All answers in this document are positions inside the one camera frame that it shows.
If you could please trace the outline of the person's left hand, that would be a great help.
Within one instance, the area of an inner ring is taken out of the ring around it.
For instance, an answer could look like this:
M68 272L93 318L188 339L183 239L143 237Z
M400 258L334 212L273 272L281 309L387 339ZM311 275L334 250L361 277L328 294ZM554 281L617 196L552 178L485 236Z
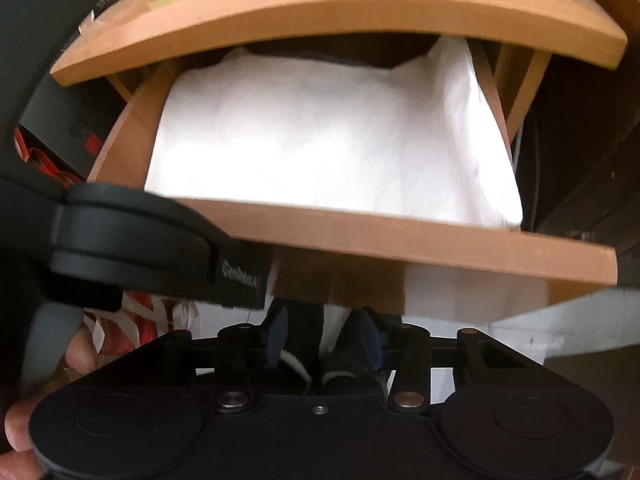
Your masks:
M41 479L43 472L32 449L28 424L35 407L48 394L69 384L74 378L85 376L98 368L98 354L88 328L83 325L68 345L52 378L38 390L15 401L1 419L2 436L9 443L9 451L1 455L2 480Z

